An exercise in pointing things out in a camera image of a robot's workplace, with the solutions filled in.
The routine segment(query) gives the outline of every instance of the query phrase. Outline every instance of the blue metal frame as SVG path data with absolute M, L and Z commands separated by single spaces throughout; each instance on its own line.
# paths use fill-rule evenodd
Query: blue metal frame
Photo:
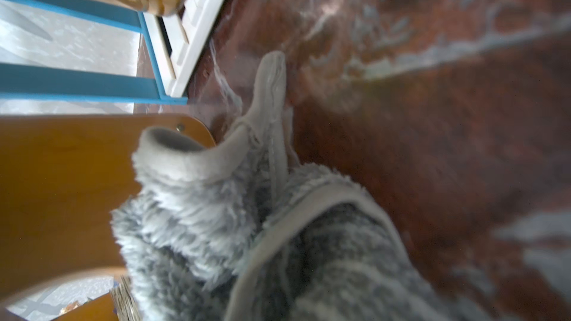
M 93 0 L 9 0 L 76 18 L 139 32 L 155 79 L 56 68 L 0 64 L 0 98 L 38 100 L 186 104 L 164 91 L 159 67 L 142 13 Z

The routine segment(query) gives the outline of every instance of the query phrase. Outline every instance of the broom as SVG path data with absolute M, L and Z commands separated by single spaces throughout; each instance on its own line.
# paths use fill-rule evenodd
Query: broom
M 118 285 L 111 289 L 111 298 L 119 321 L 142 321 L 137 303 L 131 294 L 131 279 L 121 276 Z

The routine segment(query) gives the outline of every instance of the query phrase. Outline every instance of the brown floor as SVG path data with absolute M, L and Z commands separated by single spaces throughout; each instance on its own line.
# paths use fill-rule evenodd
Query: brown floor
M 226 0 L 175 109 L 220 138 L 272 50 L 301 161 L 366 186 L 442 295 L 571 318 L 571 0 Z

